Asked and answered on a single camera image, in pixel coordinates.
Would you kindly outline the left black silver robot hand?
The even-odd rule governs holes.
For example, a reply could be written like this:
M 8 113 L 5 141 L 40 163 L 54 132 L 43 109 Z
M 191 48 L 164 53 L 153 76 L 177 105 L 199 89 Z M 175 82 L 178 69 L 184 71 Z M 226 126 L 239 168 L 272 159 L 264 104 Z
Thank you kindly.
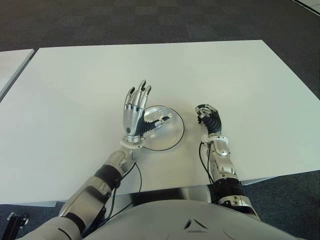
M 142 80 L 138 88 L 134 86 L 126 94 L 123 106 L 123 128 L 125 135 L 120 141 L 124 148 L 136 150 L 145 145 L 144 134 L 156 129 L 170 116 L 161 116 L 159 119 L 145 121 L 145 109 L 152 87 L 146 86 L 146 80 Z

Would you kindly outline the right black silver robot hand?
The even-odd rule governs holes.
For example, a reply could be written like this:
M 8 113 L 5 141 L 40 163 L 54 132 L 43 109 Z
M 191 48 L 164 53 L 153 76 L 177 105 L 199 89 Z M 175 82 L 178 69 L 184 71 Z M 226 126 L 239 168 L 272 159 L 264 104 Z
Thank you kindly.
M 216 108 L 210 104 L 200 104 L 195 107 L 195 112 L 198 123 L 205 125 L 208 135 L 222 133 L 222 122 Z

